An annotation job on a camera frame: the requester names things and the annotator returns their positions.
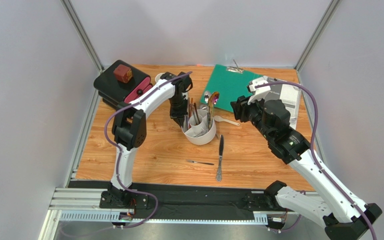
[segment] wooden table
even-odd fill
[[[158,73],[193,71],[193,89],[189,97],[199,100],[213,71],[211,66],[135,65],[152,79]],[[298,82],[293,69],[245,68],[257,74],[282,80]],[[308,140],[311,129],[303,101],[296,130]],[[114,172],[116,148],[104,136],[104,125],[114,112],[100,101],[90,134],[76,174],[77,179],[110,180]],[[235,120],[231,112],[216,109],[215,115]],[[202,146],[190,143],[170,119],[170,103],[161,104],[147,121],[147,137],[137,151],[133,167],[133,181],[170,185],[194,185],[264,189],[275,180],[287,183],[295,190],[313,191],[307,181],[282,160],[276,158],[268,148],[267,141],[251,123],[235,126],[226,122],[216,123],[217,133],[224,136],[222,163],[223,180],[216,181],[219,160],[219,140],[214,138]],[[187,159],[214,163],[214,166],[189,163]]]

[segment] spoon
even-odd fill
[[[231,120],[228,120],[228,119],[225,119],[223,118],[222,116],[219,116],[219,115],[215,115],[214,116],[214,121],[220,123],[220,122],[226,122],[226,123],[229,123],[229,124],[233,124],[233,125],[236,125],[236,126],[239,126],[240,124],[238,122],[235,122],[235,121],[231,121]]]
[[[208,119],[208,131],[210,131],[213,124],[213,115],[214,115],[214,105],[216,105],[219,100],[220,93],[215,91],[212,93],[210,98],[208,99],[208,107],[209,107],[209,119]]]
[[[211,96],[211,92],[209,92],[209,91],[205,91],[204,92],[204,101],[205,101],[205,103],[208,105],[209,104],[209,98],[210,98],[210,96]]]

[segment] knife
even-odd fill
[[[194,161],[194,160],[186,160],[187,162],[191,164],[206,164],[206,165],[214,165],[214,163],[211,162],[202,162],[202,161]]]
[[[215,176],[215,180],[217,182],[222,181],[222,157],[223,157],[223,147],[225,145],[225,139],[223,135],[220,135],[220,145],[218,147],[218,168],[217,175]]]

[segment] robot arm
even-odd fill
[[[129,104],[140,103],[134,108],[126,110],[117,115],[113,121],[112,133],[115,136],[115,142],[122,149],[122,156],[118,165],[118,173],[121,182],[129,187],[132,184],[133,165],[136,158],[138,147],[142,145],[146,138],[146,119],[151,113],[157,109],[164,101],[170,100],[170,117],[180,126],[183,127],[185,116],[188,115],[188,91],[192,89],[192,80],[189,76],[164,84],[168,80],[176,77],[167,72],[161,76],[144,95],[131,101]],[[127,103],[121,103],[119,108],[127,106]],[[116,150],[116,159],[120,154],[120,150]],[[112,185],[118,189],[122,189],[117,180],[117,168],[115,167],[110,180]]]
[[[368,226],[356,206],[366,210],[365,215],[372,223],[381,215],[381,209],[375,203],[366,204],[353,194],[315,154],[321,169],[349,194],[354,205],[320,171],[312,157],[310,143],[290,127],[291,115],[282,101],[264,100],[271,88],[257,86],[267,83],[264,77],[253,80],[248,86],[253,95],[241,96],[236,102],[231,102],[235,119],[241,122],[250,121],[267,140],[272,153],[302,175],[322,197],[323,202],[302,195],[280,181],[271,184],[265,192],[280,207],[291,209],[325,228],[331,239],[336,239],[339,234],[347,235],[347,239],[359,239]]]

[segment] red cube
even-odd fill
[[[132,69],[121,64],[115,68],[113,74],[118,81],[125,84],[128,83],[133,77]]]

